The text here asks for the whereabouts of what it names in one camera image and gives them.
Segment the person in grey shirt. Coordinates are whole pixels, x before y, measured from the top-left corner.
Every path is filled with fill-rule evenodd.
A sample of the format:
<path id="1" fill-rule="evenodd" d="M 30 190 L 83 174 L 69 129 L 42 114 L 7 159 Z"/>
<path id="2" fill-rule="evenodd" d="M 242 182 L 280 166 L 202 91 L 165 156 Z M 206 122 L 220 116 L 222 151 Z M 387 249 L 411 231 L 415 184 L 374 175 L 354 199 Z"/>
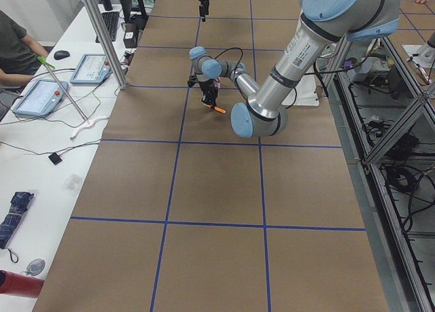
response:
<path id="1" fill-rule="evenodd" d="M 25 87 L 41 66 L 47 50 L 27 30 L 1 11 L 1 87 Z"/>

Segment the black monitor stand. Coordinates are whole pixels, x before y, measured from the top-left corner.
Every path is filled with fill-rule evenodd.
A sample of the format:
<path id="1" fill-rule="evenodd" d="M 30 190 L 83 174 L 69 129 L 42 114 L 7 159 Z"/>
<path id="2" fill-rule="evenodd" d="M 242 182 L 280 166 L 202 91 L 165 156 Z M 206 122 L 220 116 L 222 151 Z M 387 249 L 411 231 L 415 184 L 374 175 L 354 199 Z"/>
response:
<path id="1" fill-rule="evenodd" d="M 143 0 L 135 0 L 139 6 L 140 14 L 132 14 L 133 11 L 133 0 L 120 0 L 122 6 L 122 12 L 125 23 L 135 23 L 137 25 L 146 25 L 148 21 L 148 14 L 145 10 Z"/>

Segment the clear plastic bag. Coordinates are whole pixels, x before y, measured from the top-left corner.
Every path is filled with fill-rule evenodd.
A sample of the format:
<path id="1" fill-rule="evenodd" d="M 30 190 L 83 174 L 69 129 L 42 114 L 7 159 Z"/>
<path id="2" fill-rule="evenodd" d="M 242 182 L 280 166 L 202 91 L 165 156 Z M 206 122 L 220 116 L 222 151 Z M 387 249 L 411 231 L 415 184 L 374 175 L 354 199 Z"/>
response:
<path id="1" fill-rule="evenodd" d="M 63 182 L 61 188 L 71 196 L 76 196 L 80 193 L 83 179 L 76 174 L 71 174 Z"/>

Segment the black keyboard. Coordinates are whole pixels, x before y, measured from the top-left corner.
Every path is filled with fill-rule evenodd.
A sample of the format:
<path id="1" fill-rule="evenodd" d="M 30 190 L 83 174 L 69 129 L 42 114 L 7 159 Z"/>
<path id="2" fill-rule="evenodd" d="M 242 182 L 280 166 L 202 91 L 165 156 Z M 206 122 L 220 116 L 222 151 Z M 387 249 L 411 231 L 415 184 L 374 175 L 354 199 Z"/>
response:
<path id="1" fill-rule="evenodd" d="M 105 23 L 107 32 L 109 33 L 109 38 L 114 42 L 119 27 L 119 12 L 102 12 L 101 17 Z"/>

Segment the pink mesh pen holder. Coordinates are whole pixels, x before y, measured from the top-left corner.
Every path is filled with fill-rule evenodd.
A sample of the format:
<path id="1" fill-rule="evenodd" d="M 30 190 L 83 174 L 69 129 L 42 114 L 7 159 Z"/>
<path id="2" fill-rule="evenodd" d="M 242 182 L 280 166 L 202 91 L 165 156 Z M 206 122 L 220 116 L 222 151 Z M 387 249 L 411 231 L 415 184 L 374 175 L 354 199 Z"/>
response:
<path id="1" fill-rule="evenodd" d="M 221 83 L 220 83 L 220 78 L 219 77 L 214 79 L 214 84 L 215 84 L 215 87 L 217 87 L 217 88 L 221 87 Z"/>

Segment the aluminium frame post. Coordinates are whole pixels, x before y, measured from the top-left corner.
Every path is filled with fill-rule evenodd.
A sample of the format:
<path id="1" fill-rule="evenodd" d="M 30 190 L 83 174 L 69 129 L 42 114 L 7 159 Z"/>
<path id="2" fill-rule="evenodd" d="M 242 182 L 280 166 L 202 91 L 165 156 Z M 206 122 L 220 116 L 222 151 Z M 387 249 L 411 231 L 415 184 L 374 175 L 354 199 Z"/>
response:
<path id="1" fill-rule="evenodd" d="M 116 54 L 115 48 L 110 39 L 107 27 L 105 26 L 105 23 L 103 21 L 103 17 L 101 15 L 101 11 L 98 7 L 98 4 L 96 0 L 82 0 L 82 1 L 84 3 L 84 7 L 86 8 L 86 11 L 88 12 L 88 16 L 94 28 L 94 31 L 97 37 L 99 38 L 104 54 L 106 55 L 109 61 L 109 66 L 111 67 L 112 73 L 115 76 L 119 89 L 124 90 L 127 86 L 126 77 L 121 68 L 121 64 L 118 60 L 118 56 Z"/>

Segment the orange highlighter pen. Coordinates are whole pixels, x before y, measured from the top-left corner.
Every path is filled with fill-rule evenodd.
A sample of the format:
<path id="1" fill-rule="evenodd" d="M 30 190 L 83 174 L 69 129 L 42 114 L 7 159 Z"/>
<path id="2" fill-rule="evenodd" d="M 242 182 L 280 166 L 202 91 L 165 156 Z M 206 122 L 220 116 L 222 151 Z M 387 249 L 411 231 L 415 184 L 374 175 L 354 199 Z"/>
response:
<path id="1" fill-rule="evenodd" d="M 208 104 L 205 104 L 205 103 L 204 103 L 204 106 L 208 107 L 212 111 L 216 111 L 216 112 L 218 112 L 220 114 L 225 114 L 226 113 L 226 110 L 221 108 L 221 107 L 217 107 L 217 106 L 213 106 L 213 105 L 208 105 Z"/>

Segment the blue teach pendant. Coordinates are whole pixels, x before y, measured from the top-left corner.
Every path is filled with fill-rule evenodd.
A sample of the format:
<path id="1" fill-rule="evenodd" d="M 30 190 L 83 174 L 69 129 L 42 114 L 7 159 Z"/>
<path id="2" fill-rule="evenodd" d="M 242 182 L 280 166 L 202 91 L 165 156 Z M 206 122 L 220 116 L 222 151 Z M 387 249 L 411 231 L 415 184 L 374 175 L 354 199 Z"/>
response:
<path id="1" fill-rule="evenodd" d="M 70 83 L 79 86 L 102 84 L 111 73 L 109 61 L 104 54 L 84 54 L 79 61 Z"/>
<path id="2" fill-rule="evenodd" d="M 46 116 L 54 111 L 63 97 L 64 91 L 54 80 L 38 80 L 12 111 L 19 116 Z"/>

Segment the red cylinder bottle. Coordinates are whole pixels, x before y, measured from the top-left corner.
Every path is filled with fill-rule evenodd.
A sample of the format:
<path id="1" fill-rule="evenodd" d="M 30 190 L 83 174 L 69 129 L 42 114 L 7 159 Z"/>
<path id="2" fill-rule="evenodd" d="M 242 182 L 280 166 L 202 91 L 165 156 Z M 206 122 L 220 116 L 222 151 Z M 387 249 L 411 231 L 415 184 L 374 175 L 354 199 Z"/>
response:
<path id="1" fill-rule="evenodd" d="M 10 296 L 37 298 L 44 280 L 1 270 L 1 293 Z"/>

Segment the near blue teach pendant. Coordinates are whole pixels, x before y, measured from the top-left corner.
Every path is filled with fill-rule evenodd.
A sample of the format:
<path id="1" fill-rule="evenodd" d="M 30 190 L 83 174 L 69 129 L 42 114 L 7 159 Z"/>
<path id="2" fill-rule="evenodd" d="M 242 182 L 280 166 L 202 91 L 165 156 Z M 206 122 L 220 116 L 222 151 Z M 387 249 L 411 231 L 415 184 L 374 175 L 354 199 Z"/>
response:
<path id="1" fill-rule="evenodd" d="M 38 80 L 12 111 L 19 116 L 46 116 L 54 111 L 63 97 L 64 91 L 54 80 Z"/>

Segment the round silver disc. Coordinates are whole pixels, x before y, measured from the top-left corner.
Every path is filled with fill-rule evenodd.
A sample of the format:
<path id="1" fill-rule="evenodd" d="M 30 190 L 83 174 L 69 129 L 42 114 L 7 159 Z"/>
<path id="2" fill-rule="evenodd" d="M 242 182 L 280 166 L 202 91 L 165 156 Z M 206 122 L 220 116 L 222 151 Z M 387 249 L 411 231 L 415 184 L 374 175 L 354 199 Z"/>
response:
<path id="1" fill-rule="evenodd" d="M 36 258 L 27 264 L 27 267 L 21 273 L 27 277 L 40 275 L 46 267 L 46 261 L 42 258 Z"/>

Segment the small black box device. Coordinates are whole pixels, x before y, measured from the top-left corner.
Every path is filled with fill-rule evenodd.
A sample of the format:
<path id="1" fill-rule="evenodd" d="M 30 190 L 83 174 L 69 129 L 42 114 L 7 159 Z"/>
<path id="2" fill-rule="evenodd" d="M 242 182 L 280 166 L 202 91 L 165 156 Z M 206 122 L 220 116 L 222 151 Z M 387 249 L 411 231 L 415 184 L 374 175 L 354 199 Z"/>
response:
<path id="1" fill-rule="evenodd" d="M 56 153 L 56 152 L 51 153 L 51 154 L 48 156 L 48 159 L 50 160 L 50 162 L 51 162 L 53 165 L 58 165 L 60 162 L 63 161 L 63 159 L 60 157 L 60 155 L 59 155 L 58 153 Z"/>

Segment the black computer mouse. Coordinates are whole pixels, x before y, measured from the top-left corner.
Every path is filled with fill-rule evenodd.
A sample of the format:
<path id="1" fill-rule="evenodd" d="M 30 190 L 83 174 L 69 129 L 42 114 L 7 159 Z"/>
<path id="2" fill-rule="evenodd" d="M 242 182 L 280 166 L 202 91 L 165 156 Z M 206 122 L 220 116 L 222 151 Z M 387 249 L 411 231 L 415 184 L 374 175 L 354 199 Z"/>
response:
<path id="1" fill-rule="evenodd" d="M 71 54 L 67 50 L 57 50 L 53 55 L 54 60 L 62 60 L 70 56 Z"/>

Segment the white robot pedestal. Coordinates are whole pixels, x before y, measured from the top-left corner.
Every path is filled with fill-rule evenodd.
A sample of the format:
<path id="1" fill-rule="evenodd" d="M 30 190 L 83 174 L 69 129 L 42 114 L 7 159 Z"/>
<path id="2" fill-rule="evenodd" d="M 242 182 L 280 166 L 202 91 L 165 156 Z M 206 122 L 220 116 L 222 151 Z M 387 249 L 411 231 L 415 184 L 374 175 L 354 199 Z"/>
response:
<path id="1" fill-rule="evenodd" d="M 297 87 L 284 99 L 282 105 L 317 107 L 319 99 L 316 93 L 315 77 L 313 75 L 304 76 Z"/>

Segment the blue folded umbrella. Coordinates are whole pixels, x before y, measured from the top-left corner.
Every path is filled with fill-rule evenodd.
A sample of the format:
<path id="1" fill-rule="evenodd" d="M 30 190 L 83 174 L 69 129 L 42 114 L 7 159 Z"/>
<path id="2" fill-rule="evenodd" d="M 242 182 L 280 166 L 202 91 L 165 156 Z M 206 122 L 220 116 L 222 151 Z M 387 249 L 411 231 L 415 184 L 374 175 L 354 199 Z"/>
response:
<path id="1" fill-rule="evenodd" d="M 14 193 L 10 201 L 9 211 L 1 223 L 1 249 L 7 248 L 7 243 L 12 238 L 23 215 L 27 212 L 34 196 L 31 192 Z"/>

